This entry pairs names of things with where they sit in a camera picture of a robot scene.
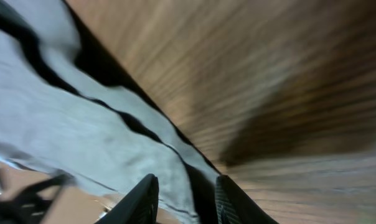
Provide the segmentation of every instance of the wooden surface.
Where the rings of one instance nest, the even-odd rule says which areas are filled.
[[[376,1],[68,0],[280,223],[376,223]]]

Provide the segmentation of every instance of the gray cloth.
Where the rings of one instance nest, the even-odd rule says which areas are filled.
[[[79,36],[62,2],[5,1],[37,34],[41,54],[57,75],[82,95],[136,117],[215,183],[218,173],[163,115],[135,93],[101,86],[74,66]],[[93,195],[127,194],[153,173],[159,178],[159,206],[182,223],[198,223],[184,165],[164,144],[130,131],[111,110],[46,84],[19,43],[0,31],[0,157],[48,174],[62,169]]]

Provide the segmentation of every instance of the garment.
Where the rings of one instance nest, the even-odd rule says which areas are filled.
[[[79,35],[62,2],[6,2],[37,36],[44,62],[76,92],[49,85],[21,43],[0,30],[0,157],[48,174],[64,170],[93,195],[127,194],[153,173],[159,206],[182,223],[198,223],[184,162],[211,183],[217,171],[135,93],[101,86],[75,67]],[[132,131],[121,113],[158,140]]]

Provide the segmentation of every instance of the fabric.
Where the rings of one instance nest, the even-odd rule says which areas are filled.
[[[48,174],[64,170],[93,195],[127,194],[152,173],[159,179],[159,207],[182,223],[198,223],[183,162],[213,184],[218,173],[135,93],[102,86],[74,66],[79,35],[62,2],[6,2],[38,37],[44,62],[82,97],[49,85],[21,43],[0,30],[0,158]],[[160,141],[132,131],[120,113]]]

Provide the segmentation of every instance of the brown wood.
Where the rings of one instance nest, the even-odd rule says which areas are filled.
[[[68,0],[280,223],[376,223],[376,1]]]

